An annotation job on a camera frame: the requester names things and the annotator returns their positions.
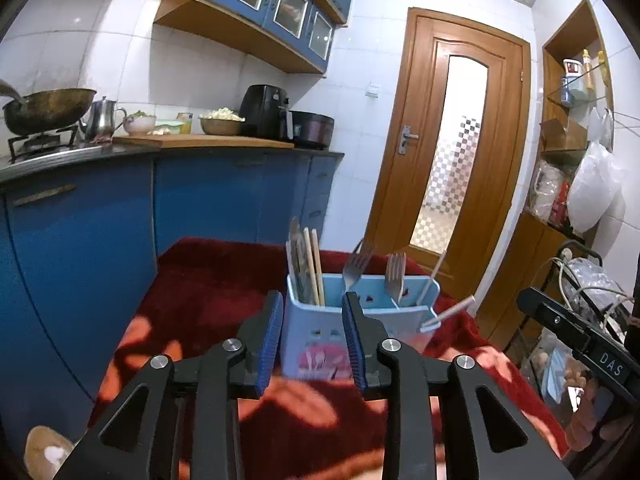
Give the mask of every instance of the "wok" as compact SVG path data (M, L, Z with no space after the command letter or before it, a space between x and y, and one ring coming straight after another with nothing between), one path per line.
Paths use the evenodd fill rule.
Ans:
M77 122L89 109L95 90L64 88L37 92L14 99L2 107L4 122L18 136L64 128Z

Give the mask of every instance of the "wall switch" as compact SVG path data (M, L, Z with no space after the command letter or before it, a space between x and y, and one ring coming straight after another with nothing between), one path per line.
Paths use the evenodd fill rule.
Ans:
M369 83L369 86L367 86L367 89L364 91L364 95L377 99L380 95L380 85L373 85Z

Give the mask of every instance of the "light blue utensil holder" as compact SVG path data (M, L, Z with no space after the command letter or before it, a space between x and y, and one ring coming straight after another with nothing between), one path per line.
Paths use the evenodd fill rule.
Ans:
M435 280L423 300L414 305L428 276L407 276L399 308L385 292L385 277L365 275L351 289L360 298L364 314L379 319L389 337L410 344L423 352L440 323L428 332L420 333L425 321L436 317L433 311L440 285ZM285 377L299 380L330 380L351 377L351 366L342 328L342 297L344 282L341 274L324 274L324 300L330 306L315 306L294 299L291 280L287 276L287 299L280 340L280 361Z

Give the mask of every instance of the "metal screw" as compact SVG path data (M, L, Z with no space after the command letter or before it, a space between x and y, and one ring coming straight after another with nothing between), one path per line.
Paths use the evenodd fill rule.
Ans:
M382 342L382 348L384 348L387 352L397 352L402 345L397 339L385 339Z
M459 355L456 357L456 364L465 370L471 370L476 366L476 361L470 355Z
M151 367L159 370L169 364L169 358L166 355L156 355L151 358Z
M222 343L222 348L224 348L227 352L235 352L242 348L242 341L232 337L230 339L225 339Z

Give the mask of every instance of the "hand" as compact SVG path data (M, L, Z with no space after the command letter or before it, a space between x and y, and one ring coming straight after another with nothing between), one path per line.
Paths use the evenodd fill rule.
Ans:
M582 451L593 440L593 430L598 423L593 408L593 399L598 391L598 381L592 379L584 389L584 395L580 400L578 410L573 414L571 422L564 430L567 444L574 451ZM600 438L602 440L617 440L631 425L633 415L628 414L612 420L600 428Z

